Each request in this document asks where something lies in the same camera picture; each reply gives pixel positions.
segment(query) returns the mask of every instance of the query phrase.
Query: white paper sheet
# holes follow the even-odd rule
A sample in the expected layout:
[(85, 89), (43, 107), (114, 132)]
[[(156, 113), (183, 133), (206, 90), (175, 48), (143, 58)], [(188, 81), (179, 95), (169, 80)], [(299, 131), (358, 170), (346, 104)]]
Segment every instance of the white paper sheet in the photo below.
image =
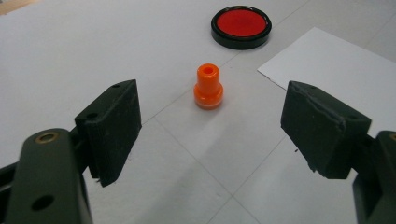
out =
[(286, 89), (308, 83), (372, 119), (369, 134), (396, 131), (396, 63), (313, 28), (259, 68)]

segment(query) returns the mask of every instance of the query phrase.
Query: tile grout line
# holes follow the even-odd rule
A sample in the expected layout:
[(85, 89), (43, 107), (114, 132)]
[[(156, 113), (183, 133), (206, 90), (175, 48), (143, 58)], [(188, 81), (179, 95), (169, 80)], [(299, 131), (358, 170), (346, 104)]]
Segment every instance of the tile grout line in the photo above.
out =
[(308, 4), (309, 2), (311, 2), (311, 0), (307, 0), (304, 4), (302, 4), (301, 6), (297, 7), (294, 11), (292, 11), (289, 16), (285, 17), (282, 21), (280, 21), (277, 25), (273, 26), (272, 28), (274, 29), (275, 27), (277, 27), (279, 24), (281, 24), (283, 21), (287, 20), (291, 15), (293, 15), (296, 11), (300, 10), (300, 8), (304, 7), (306, 4)]
[(233, 197), (233, 195), (231, 194), (231, 192), (229, 192), (213, 175), (212, 175), (212, 173), (210, 173), (209, 172), (209, 170), (207, 170), (206, 169), (206, 167), (204, 167), (196, 158), (195, 158), (195, 156), (194, 155), (192, 155), (173, 135), (172, 135), (172, 133), (165, 127), (165, 126), (163, 126), (163, 124), (159, 121), (159, 120), (157, 120), (155, 117), (154, 117), (154, 119), (172, 136), (172, 138), (184, 149), (184, 150), (186, 150), (187, 151), (187, 153), (189, 153), (194, 159), (195, 159), (195, 161), (197, 161), (198, 162), (198, 164), (202, 167), (202, 168), (204, 168), (204, 170), (205, 171), (207, 171), (207, 173), (210, 175), (210, 176), (212, 176), (212, 178), (213, 179), (215, 179), (216, 180), (216, 182), (218, 182), (220, 185), (221, 185), (221, 187), (227, 192), (227, 193), (229, 193), (230, 194), (230, 197), (227, 199), (227, 201), (219, 208), (219, 210), (215, 213), (215, 215), (213, 215), (213, 217), (212, 218), (210, 218), (207, 222), (206, 222), (206, 224), (208, 224), (208, 223), (210, 223), (211, 221), (212, 221), (212, 219), (213, 218), (215, 218), (215, 216), (221, 211), (221, 209), (231, 200), (231, 198)]
[(200, 161), (198, 161), (198, 159), (196, 159), (195, 158), (195, 156), (194, 155), (192, 155), (192, 153), (190, 153), (173, 135), (172, 135), (172, 133), (165, 127), (165, 126), (163, 126), (163, 124), (159, 121), (159, 120), (157, 120), (156, 118), (154, 118), (157, 122), (159, 122), (160, 123), (160, 125), (172, 136), (172, 138), (181, 146), (181, 147), (183, 147), (183, 149), (184, 150), (186, 150), (197, 162), (198, 162), (198, 164), (200, 164), (200, 166), (202, 166), (209, 174), (210, 174), (210, 176), (212, 176), (212, 178), (214, 178), (220, 185), (221, 185), (221, 187), (222, 188), (224, 188), (225, 189), (225, 191), (227, 192), (227, 193), (229, 193), (230, 194), (230, 196), (232, 196), (232, 194), (231, 194), (231, 192), (230, 191), (228, 191), (213, 175), (212, 175), (212, 173), (210, 173), (209, 172), (209, 170), (207, 170), (206, 169), (206, 167), (204, 167), (202, 164), (201, 164), (201, 162)]
[(226, 63), (229, 63), (232, 59), (234, 59), (236, 56), (238, 56), (241, 52), (242, 52), (242, 50), (238, 50), (238, 52), (231, 59), (227, 60), (220, 67), (223, 67)]
[(378, 36), (379, 32), (380, 32), (381, 30), (383, 30), (384, 27), (385, 27), (386, 25), (388, 25), (388, 23), (390, 23), (390, 21), (391, 21), (394, 17), (396, 17), (396, 12), (393, 13), (393, 15), (381, 26), (381, 28), (379, 28), (378, 31), (375, 32), (375, 34), (373, 35), (373, 37), (371, 37), (370, 40), (367, 41), (367, 43), (364, 45), (364, 48), (365, 48), (365, 49), (367, 49), (367, 47), (368, 47), (368, 46), (370, 45), (370, 43), (374, 40), (374, 38), (376, 38), (376, 37)]
[(242, 183), (242, 185), (239, 186), (239, 188), (235, 191), (235, 193), (232, 194), (232, 198), (233, 198), (234, 200), (236, 200), (236, 202), (239, 203), (239, 205), (241, 205), (241, 207), (242, 207), (243, 209), (245, 209), (245, 211), (246, 211), (248, 214), (250, 214), (250, 215), (257, 221), (257, 223), (260, 223), (260, 224), (262, 224), (262, 223), (261, 223), (255, 216), (253, 216), (253, 214), (251, 214), (250, 211), (248, 211), (248, 210), (246, 209), (246, 207), (245, 207), (244, 205), (242, 205), (242, 204), (234, 197), (234, 195), (236, 194), (236, 192), (238, 192), (238, 191), (245, 185), (246, 182), (248, 182), (248, 180), (250, 179), (250, 177), (262, 166), (262, 164), (268, 159), (268, 157), (271, 156), (271, 154), (277, 149), (277, 147), (279, 147), (279, 145), (283, 142), (283, 140), (285, 140), (285, 138), (286, 138), (286, 135), (284, 135), (284, 136), (282, 137), (282, 139), (280, 139), (280, 141), (279, 141), (279, 142), (276, 144), (276, 146), (271, 150), (271, 152), (268, 153), (268, 155), (262, 160), (262, 162), (260, 162), (260, 164), (256, 167), (256, 169), (247, 177), (247, 179), (244, 181), (244, 183)]
[(176, 102), (178, 99), (180, 99), (182, 96), (184, 96), (184, 94), (186, 94), (187, 92), (191, 91), (192, 88), (189, 88), (188, 90), (184, 91), (183, 93), (181, 93), (175, 100), (173, 100), (171, 103), (169, 103), (168, 105), (164, 106), (160, 111), (158, 111), (155, 115), (151, 116), (151, 118), (149, 118), (148, 120), (146, 120), (146, 122), (142, 123), (142, 125), (146, 124), (149, 120), (151, 119), (155, 119), (155, 117), (157, 117), (157, 115), (159, 115), (161, 112), (163, 112), (167, 107), (169, 107), (169, 105), (171, 105), (172, 103)]
[(251, 217), (253, 217), (254, 220), (257, 221), (257, 223), (262, 224), (255, 216), (253, 216), (253, 214), (251, 214), (251, 213), (246, 209), (246, 207), (245, 207), (244, 205), (242, 205), (238, 200), (236, 200), (236, 202), (237, 202), (239, 205), (241, 205), (241, 207), (242, 207), (243, 209), (245, 209), (245, 211), (246, 211)]
[(236, 192), (238, 192), (238, 190), (240, 190), (242, 188), (242, 186), (245, 185), (245, 183), (250, 179), (250, 177), (260, 168), (260, 166), (262, 166), (262, 164), (268, 159), (269, 156), (271, 156), (271, 154), (276, 150), (276, 148), (283, 142), (283, 140), (285, 140), (286, 135), (284, 135), (282, 137), (282, 139), (280, 139), (280, 141), (276, 144), (276, 146), (274, 146), (274, 148), (271, 150), (270, 153), (268, 153), (268, 155), (266, 157), (264, 157), (264, 159), (262, 160), (262, 162), (260, 162), (260, 164), (256, 167), (256, 169), (254, 169), (254, 171), (247, 177), (247, 179), (241, 184), (241, 186), (239, 186), (239, 188), (235, 191), (234, 194), (232, 194), (233, 196), (236, 194)]
[(215, 218), (215, 217), (218, 215), (218, 213), (220, 213), (220, 211), (223, 209), (223, 207), (225, 207), (225, 205), (226, 205), (232, 198), (233, 198), (233, 196), (231, 196), (231, 197), (227, 200), (227, 202), (225, 202), (225, 204), (216, 212), (215, 215), (213, 215), (212, 218), (210, 218), (210, 219), (206, 222), (206, 224), (209, 224), (209, 223), (213, 220), (213, 218)]

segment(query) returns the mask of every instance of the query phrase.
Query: black rim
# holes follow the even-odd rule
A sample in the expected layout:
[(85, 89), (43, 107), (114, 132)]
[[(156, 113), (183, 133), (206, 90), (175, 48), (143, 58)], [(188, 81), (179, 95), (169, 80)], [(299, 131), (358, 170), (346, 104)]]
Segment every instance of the black rim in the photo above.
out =
[[(220, 28), (218, 27), (219, 17), (228, 11), (240, 10), (240, 9), (249, 10), (262, 16), (262, 18), (264, 18), (266, 22), (266, 26), (264, 30), (256, 35), (251, 35), (251, 36), (229, 35), (221, 31)], [(254, 49), (265, 43), (271, 31), (272, 23), (264, 12), (258, 10), (255, 7), (235, 6), (235, 7), (226, 7), (220, 12), (218, 12), (215, 15), (215, 17), (213, 17), (211, 26), (212, 26), (213, 38), (216, 40), (216, 42), (218, 42), (222, 46), (229, 49)]]

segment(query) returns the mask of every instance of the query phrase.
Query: floor tile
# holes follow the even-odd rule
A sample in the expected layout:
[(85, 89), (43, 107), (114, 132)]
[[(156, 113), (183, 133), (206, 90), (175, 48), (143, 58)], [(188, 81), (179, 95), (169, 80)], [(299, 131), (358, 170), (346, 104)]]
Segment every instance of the floor tile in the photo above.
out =
[(229, 192), (235, 192), (285, 135), (285, 91), (254, 69), (220, 68), (220, 108), (198, 108), (192, 91), (156, 118)]
[(356, 223), (352, 193), (355, 174), (329, 180), (312, 173), (286, 137), (236, 192), (260, 223)]
[(234, 198), (208, 224), (259, 224)]
[(94, 223), (207, 223), (230, 194), (155, 120), (116, 183), (88, 184)]
[(366, 48), (396, 63), (396, 14), (370, 41)]

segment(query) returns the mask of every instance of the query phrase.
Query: orange bottle cap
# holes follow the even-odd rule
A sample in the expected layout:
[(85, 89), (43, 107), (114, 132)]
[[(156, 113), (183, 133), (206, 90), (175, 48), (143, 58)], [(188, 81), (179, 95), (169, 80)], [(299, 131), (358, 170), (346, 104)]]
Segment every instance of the orange bottle cap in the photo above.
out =
[(198, 68), (194, 98), (202, 109), (215, 109), (221, 104), (223, 87), (219, 75), (219, 69), (213, 63), (205, 63)]

